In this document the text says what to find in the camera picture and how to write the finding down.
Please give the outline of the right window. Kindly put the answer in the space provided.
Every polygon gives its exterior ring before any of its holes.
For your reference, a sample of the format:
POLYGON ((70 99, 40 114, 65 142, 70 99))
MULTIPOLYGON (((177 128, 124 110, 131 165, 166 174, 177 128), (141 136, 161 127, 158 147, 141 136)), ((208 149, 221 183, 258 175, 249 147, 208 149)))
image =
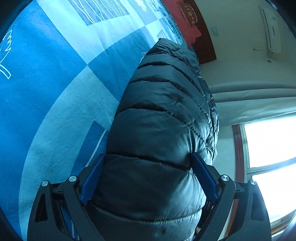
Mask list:
POLYGON ((259 184, 271 234, 295 217, 295 114, 233 125, 235 179, 259 184))

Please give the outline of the blue patterned bed sheet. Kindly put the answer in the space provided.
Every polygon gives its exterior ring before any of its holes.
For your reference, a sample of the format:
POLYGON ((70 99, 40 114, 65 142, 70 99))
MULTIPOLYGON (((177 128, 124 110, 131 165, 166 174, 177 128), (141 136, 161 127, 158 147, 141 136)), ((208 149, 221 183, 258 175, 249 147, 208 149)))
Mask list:
POLYGON ((185 45, 163 1, 31 1, 1 38, 1 208, 20 237, 40 183, 63 182, 105 151, 159 38, 185 45))

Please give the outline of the white wall air conditioner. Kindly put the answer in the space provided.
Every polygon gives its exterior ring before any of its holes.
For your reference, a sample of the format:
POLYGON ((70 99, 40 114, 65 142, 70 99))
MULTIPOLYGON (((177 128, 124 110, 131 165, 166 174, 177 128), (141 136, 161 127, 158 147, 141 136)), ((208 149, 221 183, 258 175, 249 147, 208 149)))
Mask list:
POLYGON ((259 7, 267 42, 267 57, 271 59, 273 54, 281 53, 281 37, 280 29, 278 25, 278 18, 276 17, 275 11, 259 7))

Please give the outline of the red pillow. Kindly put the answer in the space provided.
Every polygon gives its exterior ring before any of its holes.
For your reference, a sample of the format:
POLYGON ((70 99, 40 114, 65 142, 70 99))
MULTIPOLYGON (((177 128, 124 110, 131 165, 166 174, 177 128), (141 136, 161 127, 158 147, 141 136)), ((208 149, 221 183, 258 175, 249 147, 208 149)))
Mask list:
POLYGON ((185 38, 185 41, 188 45, 192 45, 196 38, 201 37, 201 32, 198 30, 196 25, 189 27, 186 23, 185 19, 183 18, 181 11, 178 8, 177 0, 163 0, 165 6, 173 16, 175 22, 177 23, 182 35, 185 38))

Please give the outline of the small brown embroidered cushion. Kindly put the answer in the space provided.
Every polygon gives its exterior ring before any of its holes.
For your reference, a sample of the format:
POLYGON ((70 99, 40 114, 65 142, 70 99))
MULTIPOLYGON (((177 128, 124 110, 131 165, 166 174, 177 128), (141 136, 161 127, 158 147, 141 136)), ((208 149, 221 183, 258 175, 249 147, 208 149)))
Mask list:
POLYGON ((192 27, 193 25, 196 25, 196 23, 198 22, 198 18, 193 7, 188 3, 180 1, 177 2, 177 5, 188 26, 192 27))

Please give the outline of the wall switch plate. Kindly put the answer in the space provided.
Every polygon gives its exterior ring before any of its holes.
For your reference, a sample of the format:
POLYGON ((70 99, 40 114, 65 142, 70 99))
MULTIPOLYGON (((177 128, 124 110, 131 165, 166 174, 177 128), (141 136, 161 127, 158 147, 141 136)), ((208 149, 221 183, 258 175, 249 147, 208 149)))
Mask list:
POLYGON ((211 31, 214 37, 219 37, 219 33, 216 27, 211 27, 211 31))

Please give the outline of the dark wooden headboard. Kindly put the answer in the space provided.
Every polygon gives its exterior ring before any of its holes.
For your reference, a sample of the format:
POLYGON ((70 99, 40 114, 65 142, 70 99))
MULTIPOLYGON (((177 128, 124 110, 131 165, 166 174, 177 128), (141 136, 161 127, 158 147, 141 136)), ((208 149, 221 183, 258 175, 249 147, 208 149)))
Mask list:
POLYGON ((204 18, 194 0, 184 1, 188 3, 197 15, 196 26, 201 32, 201 37, 196 38, 192 44, 194 51, 197 54, 197 58, 200 64, 208 63, 217 59, 215 49, 211 40, 210 33, 204 21, 204 18))

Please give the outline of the right window curtain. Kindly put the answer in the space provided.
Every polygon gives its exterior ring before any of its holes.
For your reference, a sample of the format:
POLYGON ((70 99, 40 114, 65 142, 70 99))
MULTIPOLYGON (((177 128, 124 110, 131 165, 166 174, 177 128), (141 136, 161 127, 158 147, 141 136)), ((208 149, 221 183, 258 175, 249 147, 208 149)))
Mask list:
POLYGON ((221 126, 295 113, 295 84, 236 81, 209 86, 221 126))

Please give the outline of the black quilted puffer jacket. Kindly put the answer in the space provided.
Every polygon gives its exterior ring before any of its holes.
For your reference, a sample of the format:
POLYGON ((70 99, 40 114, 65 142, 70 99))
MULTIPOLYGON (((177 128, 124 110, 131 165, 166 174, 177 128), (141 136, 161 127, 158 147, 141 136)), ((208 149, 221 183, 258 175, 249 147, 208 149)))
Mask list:
POLYGON ((147 52, 111 125, 87 211, 105 240, 191 240, 205 194, 190 166, 212 164, 218 111, 196 56, 168 39, 147 52))

